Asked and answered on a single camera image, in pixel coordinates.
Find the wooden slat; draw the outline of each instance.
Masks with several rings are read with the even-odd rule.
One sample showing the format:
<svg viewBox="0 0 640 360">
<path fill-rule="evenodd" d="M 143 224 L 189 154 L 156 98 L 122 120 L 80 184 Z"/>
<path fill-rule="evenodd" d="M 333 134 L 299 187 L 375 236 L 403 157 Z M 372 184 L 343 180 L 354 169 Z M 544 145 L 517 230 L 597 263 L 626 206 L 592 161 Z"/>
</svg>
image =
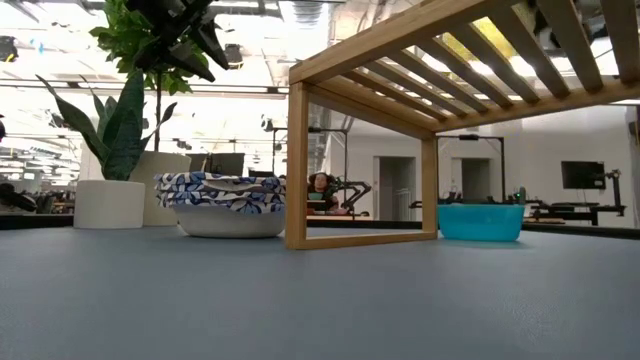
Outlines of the wooden slat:
<svg viewBox="0 0 640 360">
<path fill-rule="evenodd" d="M 500 89 L 487 80 L 487 78 L 475 72 L 462 57 L 456 54 L 441 40 L 422 39 L 417 42 L 416 45 L 436 60 L 447 65 L 447 67 L 462 80 L 487 95 L 489 99 L 500 105 L 500 107 L 506 109 L 513 105 L 505 93 L 500 91 Z"/>
<path fill-rule="evenodd" d="M 538 94 L 520 75 L 502 54 L 474 25 L 462 25 L 450 31 L 480 61 L 488 65 L 508 87 L 530 104 L 540 100 Z"/>
<path fill-rule="evenodd" d="M 582 86 L 589 92 L 601 90 L 603 83 L 600 70 L 578 19 L 573 0 L 538 0 L 538 7 L 551 25 Z"/>
<path fill-rule="evenodd" d="M 442 34 L 453 25 L 486 16 L 496 7 L 519 1 L 435 0 L 415 5 L 295 65 L 289 73 L 289 82 L 319 83 L 407 48 L 420 39 Z"/>
<path fill-rule="evenodd" d="M 382 61 L 375 61 L 375 62 L 364 65 L 364 67 L 386 78 L 387 80 L 402 86 L 403 88 L 409 91 L 415 92 L 416 94 L 433 102 L 434 104 L 442 107 L 443 109 L 446 109 L 452 112 L 456 116 L 467 115 L 467 112 L 461 109 L 460 107 L 458 107 L 457 105 L 451 103 L 449 100 L 440 96 L 440 94 L 429 89 L 426 85 L 412 79 L 409 75 L 403 73 L 402 71 L 394 68 L 391 65 L 385 64 Z"/>
<path fill-rule="evenodd" d="M 513 8 L 496 10 L 491 13 L 489 19 L 509 40 L 518 54 L 534 68 L 538 78 L 547 86 L 549 92 L 558 98 L 569 95 L 569 87 L 562 79 L 560 72 Z"/>
<path fill-rule="evenodd" d="M 438 146 L 435 138 L 422 140 L 422 230 L 438 231 Z"/>
<path fill-rule="evenodd" d="M 386 99 L 369 89 L 358 86 L 342 76 L 321 82 L 315 86 L 343 95 L 345 98 L 349 98 L 377 111 L 402 119 L 402 121 L 408 122 L 422 129 L 429 130 L 438 123 L 436 120 L 421 115 L 405 105 Z"/>
<path fill-rule="evenodd" d="M 414 97 L 407 95 L 405 92 L 390 86 L 389 84 L 385 83 L 384 79 L 374 74 L 365 74 L 360 70 L 352 70 L 345 73 L 343 76 L 349 80 L 357 82 L 358 84 L 368 87 L 371 90 L 384 94 L 401 104 L 407 105 L 438 120 L 444 120 L 447 118 L 447 116 L 440 111 Z"/>
<path fill-rule="evenodd" d="M 602 12 L 618 63 L 620 80 L 640 80 L 640 45 L 635 0 L 603 0 Z"/>
<path fill-rule="evenodd" d="M 436 238 L 437 234 L 435 232 L 312 237 L 303 241 L 296 249 L 333 249 L 349 246 L 382 245 L 419 240 L 433 240 Z"/>
<path fill-rule="evenodd" d="M 456 100 L 462 101 L 469 107 L 475 109 L 478 112 L 486 112 L 489 108 L 478 100 L 475 96 L 466 92 L 460 85 L 456 84 L 453 80 L 442 75 L 441 73 L 433 70 L 427 64 L 424 63 L 419 57 L 412 54 L 410 51 L 402 50 L 387 55 L 387 57 L 398 64 L 405 67 L 412 73 L 425 79 L 433 86 L 440 88 L 441 90 L 451 94 Z"/>
<path fill-rule="evenodd" d="M 397 117 L 373 109 L 366 104 L 353 101 L 341 94 L 336 94 L 318 86 L 310 86 L 311 101 L 315 104 L 335 110 L 345 115 L 378 125 L 413 138 L 429 138 L 433 134 L 429 130 L 410 124 Z"/>
<path fill-rule="evenodd" d="M 309 93 L 307 85 L 289 87 L 287 129 L 287 212 L 285 243 L 297 248 L 307 237 L 307 155 L 309 128 Z"/>
<path fill-rule="evenodd" d="M 640 84 L 634 86 L 625 85 L 619 81 L 606 84 L 602 91 L 592 94 L 586 90 L 574 90 L 571 95 L 564 99 L 553 96 L 541 99 L 535 106 L 526 103 L 515 104 L 509 109 L 502 111 L 491 111 L 485 116 L 468 116 L 465 119 L 458 119 L 451 116 L 444 122 L 438 124 L 433 129 L 435 132 L 442 132 L 455 129 L 463 129 L 471 126 L 495 124 L 503 121 L 523 119 L 530 116 L 550 114 L 559 111 L 579 109 L 588 106 L 609 104 L 625 99 L 632 99 L 640 96 Z"/>
</svg>

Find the white bowl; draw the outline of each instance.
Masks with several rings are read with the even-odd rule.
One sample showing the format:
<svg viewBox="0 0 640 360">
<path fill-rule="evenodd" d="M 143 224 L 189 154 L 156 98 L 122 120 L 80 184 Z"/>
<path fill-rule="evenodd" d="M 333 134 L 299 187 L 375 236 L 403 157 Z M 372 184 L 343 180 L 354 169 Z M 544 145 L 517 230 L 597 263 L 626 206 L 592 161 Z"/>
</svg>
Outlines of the white bowl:
<svg viewBox="0 0 640 360">
<path fill-rule="evenodd" d="M 284 231 L 284 211 L 243 214 L 222 206 L 174 205 L 180 226 L 191 236 L 268 238 Z"/>
</svg>

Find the doorway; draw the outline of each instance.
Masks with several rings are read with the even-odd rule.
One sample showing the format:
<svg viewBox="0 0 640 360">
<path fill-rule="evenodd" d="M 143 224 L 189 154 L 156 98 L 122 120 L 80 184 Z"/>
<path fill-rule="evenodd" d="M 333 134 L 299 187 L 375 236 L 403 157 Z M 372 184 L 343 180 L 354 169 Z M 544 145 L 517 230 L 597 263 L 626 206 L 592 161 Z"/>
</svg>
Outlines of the doorway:
<svg viewBox="0 0 640 360">
<path fill-rule="evenodd" d="M 416 158 L 380 156 L 374 163 L 374 219 L 415 221 L 409 205 L 415 200 Z"/>
<path fill-rule="evenodd" d="M 461 159 L 462 196 L 465 200 L 486 200 L 491 195 L 491 160 Z"/>
</svg>

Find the wooden leg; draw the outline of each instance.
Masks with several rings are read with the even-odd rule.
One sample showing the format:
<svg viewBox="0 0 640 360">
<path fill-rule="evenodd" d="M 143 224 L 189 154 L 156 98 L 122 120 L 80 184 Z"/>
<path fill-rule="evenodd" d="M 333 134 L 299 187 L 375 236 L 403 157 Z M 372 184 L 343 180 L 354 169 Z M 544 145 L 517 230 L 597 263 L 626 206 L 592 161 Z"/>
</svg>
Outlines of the wooden leg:
<svg viewBox="0 0 640 360">
<path fill-rule="evenodd" d="M 435 137 L 422 140 L 422 231 L 438 237 L 438 147 Z"/>
<path fill-rule="evenodd" d="M 287 132 L 287 211 L 285 242 L 300 249 L 307 238 L 307 156 L 309 93 L 304 83 L 289 87 Z"/>
</svg>

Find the potted plant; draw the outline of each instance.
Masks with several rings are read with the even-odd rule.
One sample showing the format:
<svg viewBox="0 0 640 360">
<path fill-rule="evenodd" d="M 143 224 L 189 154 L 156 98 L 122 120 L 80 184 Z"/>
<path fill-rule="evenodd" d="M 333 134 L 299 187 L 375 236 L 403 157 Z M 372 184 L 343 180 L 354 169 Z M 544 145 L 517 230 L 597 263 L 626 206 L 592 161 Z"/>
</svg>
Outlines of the potted plant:
<svg viewBox="0 0 640 360">
<path fill-rule="evenodd" d="M 105 104 L 93 94 L 98 113 L 97 129 L 80 109 L 62 99 L 46 80 L 38 76 L 51 95 L 64 121 L 82 134 L 87 147 L 102 167 L 105 180 L 83 180 L 76 189 L 74 226 L 82 229 L 130 229 L 143 224 L 145 185 L 129 181 L 153 133 L 142 138 L 144 79 L 141 71 L 132 73 L 118 101 L 109 97 Z M 169 120 L 170 106 L 160 124 Z"/>
<path fill-rule="evenodd" d="M 140 49 L 151 43 L 156 35 L 152 33 L 152 25 L 137 11 L 126 8 L 126 0 L 107 0 L 104 7 L 109 27 L 96 27 L 90 34 L 97 38 L 98 46 L 109 53 L 107 61 L 117 61 L 118 71 L 129 76 L 135 71 L 136 55 Z M 207 58 L 197 45 L 191 43 L 186 35 L 178 39 L 180 42 L 192 44 L 198 59 L 208 67 Z M 192 92 L 186 78 L 193 74 L 177 67 L 158 62 L 156 66 L 144 74 L 144 86 L 156 93 L 156 123 L 162 121 L 162 93 L 169 95 L 178 92 Z M 173 111 L 172 104 L 167 111 Z M 142 154 L 138 167 L 131 174 L 131 180 L 145 183 L 145 226 L 175 226 L 177 218 L 173 211 L 158 206 L 153 177 L 161 173 L 188 172 L 191 158 L 180 154 L 159 152 L 160 132 L 155 132 L 154 151 Z"/>
</svg>

